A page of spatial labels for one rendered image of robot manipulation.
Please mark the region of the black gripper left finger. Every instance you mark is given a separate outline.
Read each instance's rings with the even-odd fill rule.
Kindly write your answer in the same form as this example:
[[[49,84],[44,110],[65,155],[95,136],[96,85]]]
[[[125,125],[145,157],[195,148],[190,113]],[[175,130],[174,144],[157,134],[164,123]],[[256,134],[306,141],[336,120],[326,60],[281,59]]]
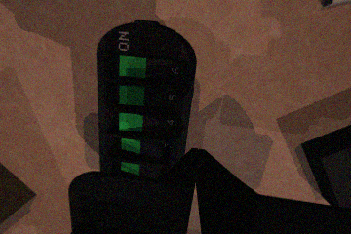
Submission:
[[[90,171],[68,187],[71,229],[90,223],[151,234],[187,234],[199,150],[157,178]]]

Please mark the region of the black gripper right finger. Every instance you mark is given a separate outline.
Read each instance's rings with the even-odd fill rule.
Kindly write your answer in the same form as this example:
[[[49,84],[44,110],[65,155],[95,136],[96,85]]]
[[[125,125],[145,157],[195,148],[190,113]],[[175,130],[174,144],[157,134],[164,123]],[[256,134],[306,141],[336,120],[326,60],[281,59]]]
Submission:
[[[201,234],[351,234],[351,208],[258,194],[198,150]]]

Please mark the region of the dark grey controller unit with green switches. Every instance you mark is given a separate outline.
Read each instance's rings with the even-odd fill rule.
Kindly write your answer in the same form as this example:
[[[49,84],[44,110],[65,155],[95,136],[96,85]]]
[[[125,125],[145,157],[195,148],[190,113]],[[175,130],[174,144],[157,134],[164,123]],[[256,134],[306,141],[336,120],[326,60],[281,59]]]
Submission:
[[[97,46],[100,171],[157,178],[185,155],[197,60],[157,21],[135,20]]]

